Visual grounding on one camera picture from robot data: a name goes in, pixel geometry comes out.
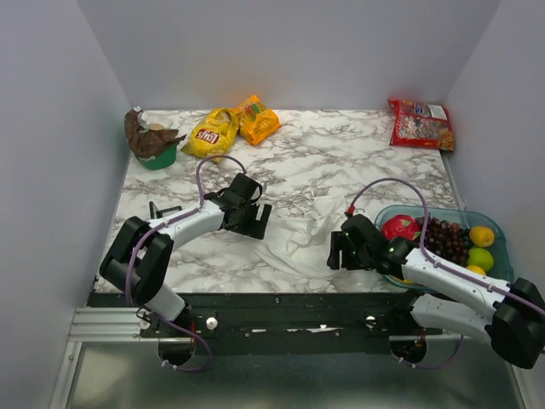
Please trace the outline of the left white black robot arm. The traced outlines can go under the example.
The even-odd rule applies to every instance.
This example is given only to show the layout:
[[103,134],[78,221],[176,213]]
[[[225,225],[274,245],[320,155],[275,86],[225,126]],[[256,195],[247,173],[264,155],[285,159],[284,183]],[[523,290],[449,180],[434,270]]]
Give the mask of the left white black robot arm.
[[189,304],[164,283],[172,252],[218,230],[263,239],[272,206],[258,203],[262,194],[259,182],[239,173],[228,187],[202,195],[189,209],[151,221],[130,217],[104,256],[99,274],[131,305],[158,314],[160,327],[178,337],[188,328]]

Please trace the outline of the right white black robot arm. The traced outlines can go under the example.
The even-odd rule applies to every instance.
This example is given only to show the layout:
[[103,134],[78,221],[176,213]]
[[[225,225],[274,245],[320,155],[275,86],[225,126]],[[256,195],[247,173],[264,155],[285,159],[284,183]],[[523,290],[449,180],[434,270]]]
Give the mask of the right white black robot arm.
[[420,326],[454,332],[490,345],[522,369],[533,368],[544,354],[544,299],[527,279],[507,282],[473,273],[403,237],[386,239],[362,215],[332,232],[327,265],[409,279],[446,297],[423,294],[394,309],[393,327],[401,333]]

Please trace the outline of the white cloth garment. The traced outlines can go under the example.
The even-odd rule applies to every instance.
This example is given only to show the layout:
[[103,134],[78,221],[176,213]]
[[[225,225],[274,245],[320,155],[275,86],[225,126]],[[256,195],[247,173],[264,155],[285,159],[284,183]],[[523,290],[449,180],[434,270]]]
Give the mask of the white cloth garment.
[[291,195],[299,212],[274,210],[267,222],[265,238],[251,246],[266,264],[282,273],[306,279],[328,279],[333,270],[326,265],[331,233],[344,220],[347,201],[342,196],[317,196],[306,185]]

